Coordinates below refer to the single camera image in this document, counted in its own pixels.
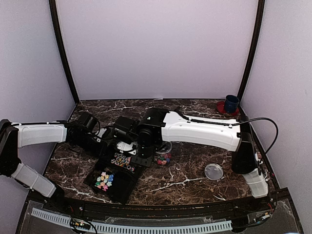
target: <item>perforated white rail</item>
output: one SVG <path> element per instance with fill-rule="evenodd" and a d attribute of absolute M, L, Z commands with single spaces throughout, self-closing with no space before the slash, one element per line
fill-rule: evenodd
<path fill-rule="evenodd" d="M 54 214 L 37 208 L 33 208 L 31 215 L 48 222 L 70 228 L 69 223 L 71 218 L 69 216 Z M 92 222 L 92 224 L 96 227 L 97 233 L 99 234 L 208 234 L 232 230 L 231 221 L 178 227 L 135 227 L 98 222 Z M 95 230 L 91 228 L 89 232 L 95 233 Z"/>

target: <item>marble table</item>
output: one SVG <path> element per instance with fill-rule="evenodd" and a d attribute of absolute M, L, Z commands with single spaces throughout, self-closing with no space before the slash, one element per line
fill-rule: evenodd
<path fill-rule="evenodd" d="M 118 116 L 141 119 L 148 108 L 174 110 L 178 106 L 187 115 L 233 118 L 217 112 L 217 102 L 214 99 L 88 100 L 76 107 L 71 120 L 77 119 L 82 112 L 90 112 L 105 126 L 112 124 Z M 243 176 L 232 172 L 231 160 L 231 152 L 217 147 L 173 143 L 172 161 L 167 165 L 153 163 L 145 169 L 128 204 L 187 205 L 251 196 Z M 109 198 L 95 194 L 83 184 L 96 161 L 79 147 L 72 149 L 67 143 L 61 143 L 57 145 L 45 175 L 64 189 L 66 197 L 111 203 Z M 205 177 L 204 169 L 209 163 L 217 163 L 223 168 L 221 180 L 211 181 Z"/>

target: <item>marble surface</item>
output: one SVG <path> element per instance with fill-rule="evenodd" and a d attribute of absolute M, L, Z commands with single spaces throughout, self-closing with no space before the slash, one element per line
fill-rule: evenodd
<path fill-rule="evenodd" d="M 141 119 L 151 107 L 174 110 L 184 114 L 208 118 L 233 118 L 217 112 L 218 100 L 100 100 L 82 101 L 71 120 L 82 112 L 95 115 L 102 126 L 114 123 L 118 116 Z M 105 195 L 93 193 L 83 180 L 92 170 L 97 158 L 87 155 L 79 147 L 58 144 L 46 170 L 46 176 L 59 184 L 67 197 L 111 203 Z M 231 171 L 232 153 L 226 150 L 192 143 L 173 143 L 172 161 L 167 165 L 152 164 L 144 170 L 132 191 L 131 205 L 186 205 L 230 200 L 251 196 L 243 176 Z M 211 181 L 204 169 L 209 163 L 219 164 L 224 171 L 221 180 Z"/>

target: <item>vertical black post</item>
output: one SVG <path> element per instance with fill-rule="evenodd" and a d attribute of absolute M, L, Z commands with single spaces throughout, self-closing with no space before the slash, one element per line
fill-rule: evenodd
<path fill-rule="evenodd" d="M 70 91 L 72 93 L 72 96 L 74 98 L 75 103 L 78 104 L 80 102 L 80 100 L 78 97 L 78 93 L 77 93 L 77 90 L 76 90 L 76 87 L 74 84 L 72 74 L 71 74 L 70 69 L 69 69 L 69 64 L 68 64 L 68 60 L 67 60 L 67 56 L 66 56 L 66 52 L 65 52 L 63 38 L 62 38 L 61 31 L 60 31 L 60 26 L 59 26 L 57 5 L 56 5 L 55 0 L 49 0 L 49 3 L 50 3 L 50 11 L 51 11 L 51 18 L 52 18 L 52 23 L 53 23 L 53 27 L 54 27 L 54 33 L 55 33 L 55 37 L 56 37 L 57 44 L 58 44 L 59 55 L 60 55 L 60 58 L 62 60 L 63 68 L 65 71 L 65 75 L 67 78 L 67 82 L 68 82 Z"/>
<path fill-rule="evenodd" d="M 254 61 L 254 55 L 258 44 L 259 34 L 260 34 L 260 28 L 262 23 L 262 17 L 263 17 L 263 11 L 264 11 L 264 2 L 265 0 L 259 0 L 258 1 L 258 9 L 257 9 L 257 15 L 255 18 L 255 24 L 253 29 L 253 38 L 252 43 L 250 45 L 249 54 L 246 62 L 246 67 L 244 71 L 244 75 L 242 78 L 242 82 L 240 84 L 237 97 L 239 100 L 242 100 L 244 91 L 246 89 L 248 77 L 250 74 L 250 71 L 252 69 L 253 61 Z"/>

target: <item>blue mug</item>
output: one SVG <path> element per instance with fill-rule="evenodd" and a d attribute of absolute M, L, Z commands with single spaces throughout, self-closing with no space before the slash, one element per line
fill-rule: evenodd
<path fill-rule="evenodd" d="M 225 102 L 224 102 L 224 110 L 231 114 L 231 113 L 235 113 L 237 107 L 239 105 L 239 99 L 238 97 L 234 96 L 234 95 L 227 95 L 225 97 Z"/>

